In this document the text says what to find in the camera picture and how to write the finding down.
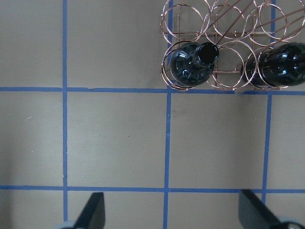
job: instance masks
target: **dark green glass bottle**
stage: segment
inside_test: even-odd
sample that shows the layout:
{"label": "dark green glass bottle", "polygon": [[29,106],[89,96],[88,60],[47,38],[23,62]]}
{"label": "dark green glass bottle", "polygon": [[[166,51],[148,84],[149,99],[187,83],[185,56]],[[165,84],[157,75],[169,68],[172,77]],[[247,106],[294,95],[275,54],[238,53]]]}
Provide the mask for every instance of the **dark green glass bottle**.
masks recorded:
{"label": "dark green glass bottle", "polygon": [[[270,86],[293,86],[305,82],[305,44],[287,43],[262,53],[258,68],[263,79]],[[250,78],[255,70],[254,58],[247,61],[247,76]],[[255,86],[265,85],[259,73],[254,75],[251,83]]]}
{"label": "dark green glass bottle", "polygon": [[174,51],[170,69],[179,83],[197,86],[209,79],[218,57],[218,48],[213,43],[189,42]]}

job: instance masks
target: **bottle opening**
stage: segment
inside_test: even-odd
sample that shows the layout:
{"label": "bottle opening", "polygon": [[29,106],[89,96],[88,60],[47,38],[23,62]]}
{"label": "bottle opening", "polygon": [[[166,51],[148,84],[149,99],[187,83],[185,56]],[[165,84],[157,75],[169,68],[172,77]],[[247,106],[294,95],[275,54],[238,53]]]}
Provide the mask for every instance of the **bottle opening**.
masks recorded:
{"label": "bottle opening", "polygon": [[219,50],[216,45],[210,42],[203,43],[198,50],[198,57],[204,64],[210,65],[217,61]]}

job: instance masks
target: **bottle neck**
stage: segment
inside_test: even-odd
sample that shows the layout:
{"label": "bottle neck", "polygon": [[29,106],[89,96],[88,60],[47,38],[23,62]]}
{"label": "bottle neck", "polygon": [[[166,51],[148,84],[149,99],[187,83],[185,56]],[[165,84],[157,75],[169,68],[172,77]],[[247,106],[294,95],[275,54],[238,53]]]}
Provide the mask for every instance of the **bottle neck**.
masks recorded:
{"label": "bottle neck", "polygon": [[203,43],[193,53],[193,61],[201,67],[209,67],[216,63],[219,57],[219,50],[216,45],[210,42]]}

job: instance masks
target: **metal wire ring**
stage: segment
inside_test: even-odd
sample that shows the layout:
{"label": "metal wire ring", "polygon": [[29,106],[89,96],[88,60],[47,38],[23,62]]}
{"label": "metal wire ring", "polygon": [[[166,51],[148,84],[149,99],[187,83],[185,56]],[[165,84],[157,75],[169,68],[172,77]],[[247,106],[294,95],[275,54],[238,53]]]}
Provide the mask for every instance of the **metal wire ring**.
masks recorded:
{"label": "metal wire ring", "polygon": [[230,6],[230,7],[232,7],[233,9],[236,9],[240,14],[242,13],[242,11],[241,11],[240,9],[238,9],[236,6],[229,5],[229,4],[222,4],[222,5],[217,5],[217,6],[213,7],[212,10],[211,10],[211,21],[212,21],[212,24],[213,24],[213,27],[214,27],[215,32],[218,33],[219,36],[222,36],[222,37],[224,37],[224,38],[226,38],[226,39],[229,39],[229,40],[240,40],[240,39],[242,39],[242,38],[243,38],[243,35],[244,35],[244,33],[245,33],[245,26],[244,26],[244,29],[243,29],[243,32],[242,32],[242,35],[241,35],[240,38],[231,38],[231,37],[228,37],[228,36],[224,36],[224,34],[222,34],[221,32],[219,32],[218,29],[216,28],[215,23],[213,23],[213,10],[214,10],[214,9],[217,9],[218,7],[221,7],[221,6]]}
{"label": "metal wire ring", "polygon": [[262,86],[258,86],[258,85],[254,85],[254,84],[252,84],[252,83],[250,83],[254,88],[257,88],[257,89],[260,89],[260,90],[270,90],[270,89],[282,89],[282,88],[287,88],[288,86],[275,86],[275,85],[271,85],[271,84],[269,84],[269,83],[267,83],[267,81],[265,81],[265,79],[264,79],[264,74],[260,71],[260,68],[259,68],[259,66],[258,66],[258,63],[259,63],[259,61],[260,61],[260,59],[261,59],[261,55],[262,55],[263,53],[262,52],[260,52],[260,54],[257,56],[257,73],[259,74],[259,77],[260,77],[260,79],[263,81],[263,83],[265,84],[265,86],[266,87],[262,87]]}
{"label": "metal wire ring", "polygon": [[[246,79],[248,80],[248,81],[250,81],[250,84],[254,87],[254,88],[257,88],[257,89],[260,89],[260,90],[267,90],[267,89],[269,89],[270,87],[260,87],[260,86],[257,86],[257,85],[254,85],[253,83],[252,83],[252,80],[249,80],[249,77],[248,77],[248,75],[247,75],[247,62],[248,61],[245,61],[245,68],[244,68],[244,73],[245,73],[245,77],[246,77]],[[255,74],[257,73],[257,69],[258,69],[258,59],[257,59],[257,67],[255,68]]]}
{"label": "metal wire ring", "polygon": [[[257,11],[257,15],[258,15],[258,7],[256,5],[256,2],[253,1],[254,5],[255,5],[255,8],[248,14],[247,18],[246,18],[246,21],[245,21],[245,29],[247,29],[247,22],[248,22],[248,18],[250,17],[250,15],[256,10]],[[247,30],[247,35],[245,35],[243,38],[246,38],[246,37],[249,37],[256,29],[256,26],[257,26],[257,23],[258,23],[258,17],[256,17],[256,20],[255,20],[255,23],[254,23],[254,26],[253,28],[248,32]]]}
{"label": "metal wire ring", "polygon": [[[207,17],[211,17],[211,15],[209,15],[209,14],[211,14],[211,13],[207,13],[207,15],[204,17],[204,21],[203,21],[203,24],[205,25],[205,20],[207,19]],[[204,32],[204,34],[205,34],[205,37],[207,38],[207,40],[209,41],[209,42],[211,42],[211,43],[213,43],[213,44],[216,44],[216,42],[214,42],[214,41],[212,41],[210,38],[209,38],[209,36],[208,36],[208,32],[207,31],[205,31]]]}
{"label": "metal wire ring", "polygon": [[[304,8],[305,5],[304,5],[304,3],[303,3],[303,0],[298,0],[298,1],[301,3],[302,8]],[[304,17],[303,17],[302,26],[303,26],[304,24],[305,24],[305,9],[304,9]],[[302,28],[300,28],[300,30],[299,30],[298,32],[296,32],[295,35],[292,35],[292,36],[290,36],[290,37],[288,37],[288,38],[285,38],[285,40],[289,40],[289,39],[291,39],[291,38],[294,38],[296,35],[298,35],[298,34],[301,32],[301,30],[302,30]]]}
{"label": "metal wire ring", "polygon": [[[163,10],[162,10],[163,14],[165,12],[165,8],[167,7],[167,5],[169,4],[170,1],[172,1],[172,0],[167,0],[166,3],[164,4]],[[207,0],[203,0],[203,1],[207,5],[209,11],[211,11],[211,7],[210,7],[210,4],[208,3],[208,1]]]}
{"label": "metal wire ring", "polygon": [[[175,7],[179,7],[179,6],[180,6],[180,7],[183,7],[183,6],[189,7],[189,8],[191,8],[191,9],[193,9],[193,10],[199,15],[202,24],[201,24],[200,32],[198,33],[197,36],[194,36],[194,37],[185,39],[185,38],[182,38],[182,37],[180,37],[180,36],[174,34],[174,33],[169,29],[169,27],[168,27],[168,25],[167,25],[167,23],[166,23],[166,21],[165,21],[165,16],[169,13],[169,11],[171,11],[171,10],[173,10]],[[169,39],[167,38],[167,36],[165,35],[165,33],[164,33],[164,31],[163,31],[163,23],[164,23],[164,25],[165,25],[167,31],[168,31],[173,37],[175,37],[175,38],[177,38],[177,39],[180,39],[180,40],[192,40],[193,42],[195,42],[195,41],[199,40],[200,37],[202,36],[202,34],[207,30],[207,27],[204,28],[203,18],[202,18],[201,13],[200,13],[195,7],[190,6],[190,5],[186,5],[186,4],[177,4],[177,5],[174,5],[174,6],[170,7],[167,11],[165,11],[165,12],[162,14],[162,20],[161,20],[161,25],[160,25],[160,27],[161,27],[161,32],[162,32],[163,37],[165,38],[165,40],[166,40],[169,44],[172,45],[173,43],[172,43],[171,41],[169,41]]]}
{"label": "metal wire ring", "polygon": [[[287,32],[287,28],[288,28],[287,17],[286,17],[285,13],[282,11],[282,9],[281,9],[280,7],[278,7],[278,6],[274,5],[274,4],[271,4],[271,3],[265,4],[265,2],[266,2],[266,0],[262,3],[262,5],[260,6],[260,9],[259,9],[259,11],[258,11],[258,21],[259,21],[259,24],[260,24],[260,26],[261,26],[263,32],[264,32],[268,37],[273,38],[273,39],[275,39],[275,40],[281,40],[282,38],[285,37],[285,34],[286,34],[286,32]],[[283,36],[282,36],[281,38],[272,36],[272,35],[269,34],[269,32],[267,32],[267,31],[264,29],[264,27],[262,26],[262,23],[261,23],[261,11],[262,11],[262,8],[263,8],[264,6],[275,7],[275,8],[278,9],[278,10],[281,12],[281,14],[284,16],[286,26],[285,26],[284,34],[283,34]]]}
{"label": "metal wire ring", "polygon": [[[244,45],[246,48],[248,48],[248,49],[250,50],[250,52],[253,54],[254,59],[255,59],[255,71],[254,71],[254,73],[252,74],[252,76],[251,76],[250,79],[247,77],[247,80],[248,80],[248,81],[245,82],[244,84],[240,85],[240,86],[238,86],[238,84],[243,80],[243,76],[244,76],[244,73],[245,73],[245,62],[244,62],[244,60],[243,60],[241,54],[240,54],[238,51],[236,51],[236,50],[233,49],[233,48],[230,48],[230,47],[231,47],[230,45],[228,46],[228,44],[230,44],[230,43],[234,43],[234,45],[237,44],[237,43],[240,43],[240,44]],[[239,56],[239,58],[240,58],[241,61],[242,61],[242,65],[243,65],[243,73],[242,73],[240,79],[238,80],[238,82],[237,82],[234,86],[228,86],[228,85],[225,85],[225,84],[219,82],[219,80],[217,80],[216,77],[215,77],[214,75],[213,75],[213,79],[214,79],[217,83],[219,83],[221,86],[223,86],[223,87],[225,87],[225,88],[227,88],[227,89],[233,89],[233,90],[234,90],[234,89],[241,88],[241,87],[245,87],[246,85],[248,85],[248,84],[252,81],[252,79],[254,78],[254,76],[255,76],[255,74],[256,74],[256,69],[257,69],[257,66],[258,66],[257,57],[256,57],[255,52],[253,51],[253,49],[252,49],[248,44],[246,44],[245,42],[242,42],[242,41],[230,41],[230,42],[226,42],[226,43],[221,44],[221,45],[219,46],[219,50],[221,50],[221,49],[228,49],[228,50],[231,50],[231,51],[235,52],[235,53]]]}
{"label": "metal wire ring", "polygon": [[175,47],[175,46],[177,46],[178,44],[183,43],[183,42],[193,42],[193,41],[190,41],[190,40],[179,41],[179,42],[177,42],[177,43],[171,45],[171,46],[167,49],[167,51],[165,52],[164,57],[163,57],[163,61],[162,61],[162,63],[161,63],[161,75],[162,75],[163,80],[165,81],[165,83],[166,83],[169,87],[171,87],[171,88],[173,88],[173,89],[175,89],[175,90],[178,90],[178,91],[187,91],[187,90],[189,90],[189,89],[194,88],[194,86],[184,86],[184,85],[182,85],[182,84],[177,84],[177,83],[173,82],[173,81],[168,77],[168,75],[167,75],[167,73],[166,73],[167,71],[165,70],[165,60],[168,58],[168,56],[169,56],[171,53],[173,53],[173,52],[176,50],[176,49],[173,49],[173,47]]}
{"label": "metal wire ring", "polygon": [[[253,9],[250,13],[249,13],[249,15],[247,16],[247,18],[246,18],[246,24],[248,23],[248,19],[250,18],[250,16],[251,16],[251,14],[254,12],[254,10],[255,9]],[[256,45],[259,45],[259,46],[262,46],[262,47],[266,47],[266,46],[268,46],[269,44],[261,44],[261,43],[258,43],[256,40],[254,40],[251,36],[249,36],[249,39],[254,43],[254,44],[256,44]]]}

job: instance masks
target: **grid line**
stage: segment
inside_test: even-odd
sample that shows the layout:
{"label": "grid line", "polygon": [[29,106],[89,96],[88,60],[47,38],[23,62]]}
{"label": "grid line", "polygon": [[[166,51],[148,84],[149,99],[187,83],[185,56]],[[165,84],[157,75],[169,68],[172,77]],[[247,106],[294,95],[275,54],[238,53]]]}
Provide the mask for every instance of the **grid line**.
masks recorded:
{"label": "grid line", "polygon": [[[63,191],[63,186],[29,186],[29,185],[1,185],[0,190],[39,190]],[[68,191],[96,191],[96,192],[165,192],[162,187],[82,187],[68,186]],[[252,189],[254,193],[266,194],[305,194],[305,189]],[[237,188],[168,188],[168,193],[238,193]]]}
{"label": "grid line", "polygon": [[[173,0],[169,2],[169,7],[173,6]],[[18,186],[2,185],[0,190],[47,190],[63,191],[63,220],[68,220],[68,191],[105,191],[105,192],[158,192],[164,193],[163,203],[163,229],[168,225],[168,205],[169,193],[238,193],[239,189],[225,188],[169,188],[170,179],[170,133],[171,133],[171,99],[172,94],[234,94],[234,91],[217,91],[206,89],[191,89],[187,92],[179,92],[171,88],[85,88],[85,87],[68,87],[67,83],[67,14],[68,0],[62,1],[62,88],[60,87],[0,87],[3,92],[59,92],[62,93],[62,111],[63,111],[63,186]],[[271,19],[275,18],[275,8],[272,8]],[[168,26],[173,27],[173,13],[169,12]],[[271,23],[271,32],[275,31],[275,22]],[[164,187],[69,187],[68,186],[68,92],[90,92],[90,93],[153,93],[167,94],[166,105],[166,141],[165,141],[165,164],[164,164]],[[266,194],[305,194],[305,189],[267,189],[270,128],[272,114],[272,95],[305,95],[305,91],[246,91],[240,94],[268,95],[265,149],[264,149],[264,170],[262,189],[253,189],[254,193],[262,194],[262,201],[266,201]]]}
{"label": "grid line", "polygon": [[63,158],[63,220],[68,220],[68,93],[67,93],[67,0],[62,2],[62,158]]}
{"label": "grid line", "polygon": [[[272,4],[276,5],[276,0],[272,0]],[[271,7],[271,20],[275,19],[275,7]],[[275,21],[270,25],[270,31],[273,36],[275,32]],[[263,183],[262,183],[262,202],[266,203],[266,189],[268,180],[268,165],[269,165],[269,146],[270,146],[270,128],[271,128],[271,112],[272,112],[272,95],[268,95],[267,112],[266,112],[266,133],[265,133],[265,147],[264,147],[264,166],[263,166]]]}
{"label": "grid line", "polygon": [[[170,0],[168,7],[173,6],[173,0]],[[173,31],[173,11],[171,10],[168,15],[168,27]],[[168,34],[167,39],[172,42],[173,37]],[[166,96],[166,137],[165,137],[165,163],[164,163],[164,200],[163,200],[163,229],[167,229],[168,222],[168,197],[169,197],[169,178],[170,178],[170,144],[171,144],[171,109],[172,109],[172,89],[167,87]]]}
{"label": "grid line", "polygon": [[[91,93],[146,93],[166,94],[163,88],[85,88],[85,87],[0,87],[0,92],[91,92]],[[186,92],[171,90],[172,94],[235,94],[234,91],[218,91],[213,89],[190,89]],[[305,95],[305,91],[245,91],[239,95]]]}
{"label": "grid line", "polygon": [[262,201],[266,202],[267,178],[268,178],[268,161],[269,161],[269,144],[270,144],[270,128],[272,113],[272,95],[268,95],[267,116],[266,116],[266,133],[265,133],[265,150],[264,150],[264,168],[263,168],[263,184],[262,184]]}

